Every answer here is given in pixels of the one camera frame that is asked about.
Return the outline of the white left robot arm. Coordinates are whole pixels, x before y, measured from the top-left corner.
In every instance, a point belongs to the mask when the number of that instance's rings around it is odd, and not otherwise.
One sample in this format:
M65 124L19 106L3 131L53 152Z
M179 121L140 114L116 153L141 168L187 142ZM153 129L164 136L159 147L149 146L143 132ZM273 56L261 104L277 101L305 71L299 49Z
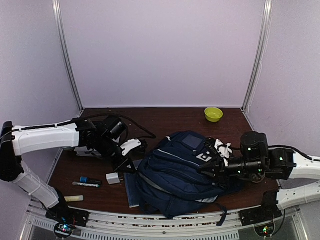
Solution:
M23 154L54 148L86 147L110 160L115 172L133 172L135 168L128 154L142 142L134 138L120 144L118 139L125 130L126 125L118 117L111 116L100 122L74 118L37 126L13 126L7 121L0 135L0 179L18 185L37 198L48 213L61 222L67 222L74 213L64 196L23 163Z

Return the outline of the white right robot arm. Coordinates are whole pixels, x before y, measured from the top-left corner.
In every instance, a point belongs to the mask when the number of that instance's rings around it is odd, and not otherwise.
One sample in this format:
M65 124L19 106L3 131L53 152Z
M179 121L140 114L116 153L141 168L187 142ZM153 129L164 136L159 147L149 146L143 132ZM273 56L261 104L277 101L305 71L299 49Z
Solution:
M268 191L263 195L262 206L256 210L259 220L268 220L276 208L285 210L320 199L320 159L286 145L272 145L264 133L249 131L240 138L240 157L231 157L228 144L219 144L209 138L205 146L217 156L202 164L197 171L224 184L231 176L262 175L272 180L313 179L308 185Z

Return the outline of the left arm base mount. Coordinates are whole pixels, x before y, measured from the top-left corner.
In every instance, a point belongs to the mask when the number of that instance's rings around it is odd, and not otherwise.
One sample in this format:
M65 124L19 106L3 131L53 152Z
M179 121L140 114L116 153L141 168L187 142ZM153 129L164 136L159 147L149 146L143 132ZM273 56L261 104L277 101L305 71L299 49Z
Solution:
M54 207L47 207L41 202L42 208L46 211L46 218L60 224L67 224L71 227L86 227L90 213L85 210L70 208L64 197L58 200Z

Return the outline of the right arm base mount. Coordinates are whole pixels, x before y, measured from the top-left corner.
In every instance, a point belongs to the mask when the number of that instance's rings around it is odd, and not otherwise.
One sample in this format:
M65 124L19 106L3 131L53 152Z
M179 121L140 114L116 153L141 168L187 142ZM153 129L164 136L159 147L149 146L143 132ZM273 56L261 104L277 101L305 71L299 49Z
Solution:
M279 190L267 191L263 194L262 203L258 207L241 210L239 218L242 226L254 225L271 221L282 216L282 211L277 207Z

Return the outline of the navy blue student backpack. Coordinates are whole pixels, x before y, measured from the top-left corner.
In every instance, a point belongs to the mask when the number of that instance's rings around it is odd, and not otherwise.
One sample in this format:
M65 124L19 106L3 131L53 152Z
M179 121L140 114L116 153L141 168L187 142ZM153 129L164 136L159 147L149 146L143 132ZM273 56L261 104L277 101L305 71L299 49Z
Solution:
M206 140L194 131L175 132L144 157L135 175L139 207L144 213L160 212L173 219L243 189L244 182L236 177L223 184L198 172L201 165L221 158L206 148Z

